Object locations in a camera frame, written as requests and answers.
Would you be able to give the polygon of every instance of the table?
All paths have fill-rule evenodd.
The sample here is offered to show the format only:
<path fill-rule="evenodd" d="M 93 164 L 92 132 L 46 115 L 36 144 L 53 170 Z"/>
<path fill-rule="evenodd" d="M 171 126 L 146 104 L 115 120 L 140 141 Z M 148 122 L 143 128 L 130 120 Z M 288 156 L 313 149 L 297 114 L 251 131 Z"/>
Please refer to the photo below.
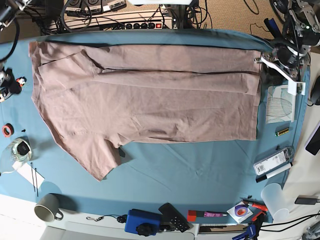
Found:
<path fill-rule="evenodd" d="M 26 76 L 28 82 L 19 96 L 0 104 L 0 124 L 11 123 L 15 128 L 15 134 L 10 139 L 0 138 L 0 151 L 14 138 L 28 137 L 34 152 L 33 165 L 45 177 L 45 182 L 37 197 L 33 186 L 18 173 L 6 174 L 0 178 L 0 194 L 37 202 L 45 194 L 55 193 L 63 209 L 97 215 L 122 215 L 133 208 L 157 212 L 162 204 L 170 202 L 186 216 L 188 210 L 225 212 L 237 204 L 240 197 L 246 198 L 248 195 L 260 200 L 260 192 L 267 183 L 285 182 L 287 172 L 256 183 L 252 166 L 257 156 L 274 151 L 277 145 L 297 146 L 307 97 L 297 96 L 296 121 L 290 123 L 292 131 L 275 138 L 275 131 L 284 127 L 281 123 L 265 125 L 266 88 L 262 91 L 258 111 L 256 141 L 132 142 L 122 147 L 126 153 L 123 159 L 125 164 L 111 171 L 106 180 L 97 182 L 53 142 L 31 102 L 31 61 L 27 52 L 28 43 L 34 40 L 20 41 L 6 64 L 6 67 L 13 68 L 16 77 Z M 38 40 L 91 43 L 96 46 L 144 43 L 269 49 L 263 40 L 229 30 L 87 32 L 41 37 Z M 0 45 L 1 52 L 9 48 L 7 44 Z M 230 217 L 214 220 L 234 223 Z M 212 221 L 199 219 L 201 223 Z"/>

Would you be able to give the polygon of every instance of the mug handle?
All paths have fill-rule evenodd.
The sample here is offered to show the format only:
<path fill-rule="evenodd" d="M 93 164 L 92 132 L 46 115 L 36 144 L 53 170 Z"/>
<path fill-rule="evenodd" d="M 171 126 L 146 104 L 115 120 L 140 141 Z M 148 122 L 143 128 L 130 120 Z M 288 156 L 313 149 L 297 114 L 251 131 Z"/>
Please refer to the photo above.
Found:
<path fill-rule="evenodd" d="M 64 218 L 64 214 L 63 214 L 60 210 L 58 210 L 56 213 L 57 213 L 57 214 L 60 214 L 61 217 L 55 216 L 55 217 L 54 217 L 55 220 L 60 221 L 60 220 L 62 220 L 62 219 Z"/>

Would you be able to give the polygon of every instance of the red tape roll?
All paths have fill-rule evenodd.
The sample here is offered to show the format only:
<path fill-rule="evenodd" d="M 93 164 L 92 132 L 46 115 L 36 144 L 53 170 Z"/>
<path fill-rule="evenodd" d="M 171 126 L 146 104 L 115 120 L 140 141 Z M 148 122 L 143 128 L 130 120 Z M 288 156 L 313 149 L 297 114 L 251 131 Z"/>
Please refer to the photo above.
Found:
<path fill-rule="evenodd" d="M 2 127 L 2 133 L 6 138 L 9 138 L 14 134 L 14 128 L 10 123 L 8 123 Z"/>

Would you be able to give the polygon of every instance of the folded shirt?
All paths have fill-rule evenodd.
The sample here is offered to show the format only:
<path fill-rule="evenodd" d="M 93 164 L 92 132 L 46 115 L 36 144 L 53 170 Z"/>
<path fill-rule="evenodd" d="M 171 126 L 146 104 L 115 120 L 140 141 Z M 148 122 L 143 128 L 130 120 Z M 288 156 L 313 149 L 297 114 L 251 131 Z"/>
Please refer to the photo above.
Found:
<path fill-rule="evenodd" d="M 29 53 L 38 112 L 55 142 L 98 181 L 132 141 L 256 139 L 259 51 L 32 42 Z"/>

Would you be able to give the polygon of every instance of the tape roll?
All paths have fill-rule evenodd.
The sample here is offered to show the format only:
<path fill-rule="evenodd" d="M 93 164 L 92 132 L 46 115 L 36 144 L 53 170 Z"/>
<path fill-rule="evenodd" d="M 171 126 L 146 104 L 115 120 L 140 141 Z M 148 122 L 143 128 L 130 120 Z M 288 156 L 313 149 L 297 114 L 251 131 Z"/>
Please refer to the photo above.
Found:
<path fill-rule="evenodd" d="M 8 138 L 8 137 L 11 137 L 12 134 L 14 134 L 14 128 L 12 127 L 12 125 L 10 123 L 4 125 L 2 127 L 2 134 Z"/>
<path fill-rule="evenodd" d="M 237 205 L 234 208 L 234 214 L 237 217 L 243 217 L 243 216 L 247 215 L 247 213 L 248 213 L 248 207 L 244 204 Z"/>

